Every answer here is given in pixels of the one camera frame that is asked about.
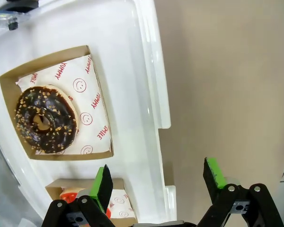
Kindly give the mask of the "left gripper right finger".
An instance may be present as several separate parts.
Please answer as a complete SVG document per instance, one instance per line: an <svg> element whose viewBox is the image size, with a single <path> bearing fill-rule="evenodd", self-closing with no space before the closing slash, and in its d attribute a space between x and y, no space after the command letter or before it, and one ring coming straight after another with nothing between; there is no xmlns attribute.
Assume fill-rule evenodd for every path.
<svg viewBox="0 0 284 227"><path fill-rule="evenodd" d="M241 215L248 227L283 227L283 221L268 188L257 183L248 189L228 183L215 158L204 159L203 178L212 205L197 224L223 227L232 214Z"/></svg>

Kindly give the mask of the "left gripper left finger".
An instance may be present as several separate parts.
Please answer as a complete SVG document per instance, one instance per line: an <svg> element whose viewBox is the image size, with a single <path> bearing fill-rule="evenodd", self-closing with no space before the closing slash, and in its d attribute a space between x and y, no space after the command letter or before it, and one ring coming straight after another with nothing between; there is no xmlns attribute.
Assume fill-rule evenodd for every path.
<svg viewBox="0 0 284 227"><path fill-rule="evenodd" d="M107 165L99 168L89 188L66 187L51 202L43 227L113 227L107 216L113 180Z"/></svg>

